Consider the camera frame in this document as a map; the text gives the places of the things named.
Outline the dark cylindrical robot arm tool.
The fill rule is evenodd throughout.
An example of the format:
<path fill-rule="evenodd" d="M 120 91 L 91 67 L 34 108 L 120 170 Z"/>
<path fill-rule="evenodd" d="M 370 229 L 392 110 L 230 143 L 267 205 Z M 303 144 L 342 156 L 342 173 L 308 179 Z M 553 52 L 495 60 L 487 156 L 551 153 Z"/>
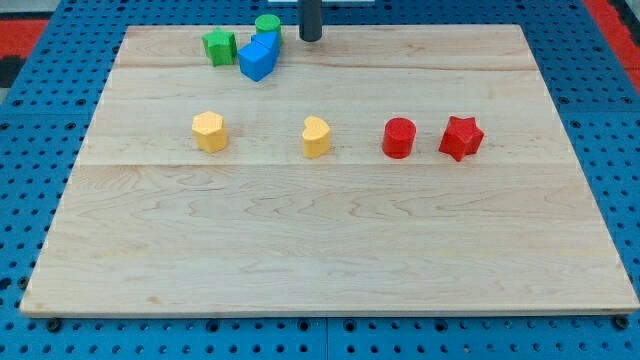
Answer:
<path fill-rule="evenodd" d="M 322 37 L 322 1 L 298 0 L 299 37 L 305 42 L 316 42 Z"/>

